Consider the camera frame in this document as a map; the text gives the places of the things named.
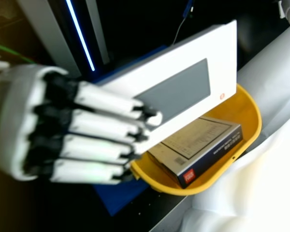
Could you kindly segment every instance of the barcode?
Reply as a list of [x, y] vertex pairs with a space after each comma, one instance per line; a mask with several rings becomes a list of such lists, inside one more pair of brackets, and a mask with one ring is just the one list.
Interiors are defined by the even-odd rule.
[[186, 163], [186, 161], [184, 161], [181, 157], [177, 157], [174, 161], [179, 165], [183, 165], [184, 163]]

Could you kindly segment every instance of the red logo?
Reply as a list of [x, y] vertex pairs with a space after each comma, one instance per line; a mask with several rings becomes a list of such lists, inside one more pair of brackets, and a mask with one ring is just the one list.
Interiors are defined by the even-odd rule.
[[184, 179], [185, 179], [186, 184], [189, 184], [192, 180], [194, 180], [194, 178], [195, 178], [195, 173], [192, 168], [184, 174]]

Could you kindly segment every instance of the robotic hand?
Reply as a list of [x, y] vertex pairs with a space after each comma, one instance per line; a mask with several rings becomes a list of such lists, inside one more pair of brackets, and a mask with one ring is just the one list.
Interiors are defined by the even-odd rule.
[[0, 74], [0, 168], [18, 180], [117, 184], [162, 114], [58, 67]]

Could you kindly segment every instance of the gray screen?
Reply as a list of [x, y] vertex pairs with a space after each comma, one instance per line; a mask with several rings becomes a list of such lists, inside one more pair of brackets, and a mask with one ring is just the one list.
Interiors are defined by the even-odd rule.
[[162, 123], [165, 123], [210, 94], [207, 59], [203, 59], [143, 92], [136, 99], [160, 110], [163, 113]]

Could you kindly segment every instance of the yellow basket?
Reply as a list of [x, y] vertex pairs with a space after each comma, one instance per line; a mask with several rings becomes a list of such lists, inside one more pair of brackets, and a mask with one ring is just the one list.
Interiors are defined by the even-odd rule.
[[141, 160], [132, 163], [136, 177], [142, 178], [157, 191], [173, 195], [193, 195], [210, 187], [230, 165], [257, 139], [261, 131], [261, 115], [252, 97], [237, 85], [237, 93], [218, 105], [205, 116], [214, 117], [242, 125], [244, 140], [198, 177], [186, 189], [182, 189], [149, 157], [143, 154]]

